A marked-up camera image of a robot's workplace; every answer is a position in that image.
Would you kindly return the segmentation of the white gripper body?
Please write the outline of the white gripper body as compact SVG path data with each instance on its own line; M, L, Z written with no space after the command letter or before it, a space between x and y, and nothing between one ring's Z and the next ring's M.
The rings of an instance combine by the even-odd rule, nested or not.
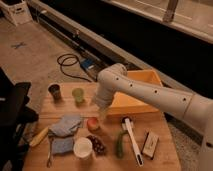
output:
M114 94L108 91L96 91L92 101L98 106L99 118L106 119L109 106L112 104Z

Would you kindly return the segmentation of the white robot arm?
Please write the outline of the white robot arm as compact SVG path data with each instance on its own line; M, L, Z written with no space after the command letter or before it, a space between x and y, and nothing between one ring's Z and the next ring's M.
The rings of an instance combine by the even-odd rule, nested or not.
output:
M120 63L100 71L97 82L93 101L99 108L108 108L114 94L121 92L171 114L202 134L198 171L213 171L213 99L130 79Z

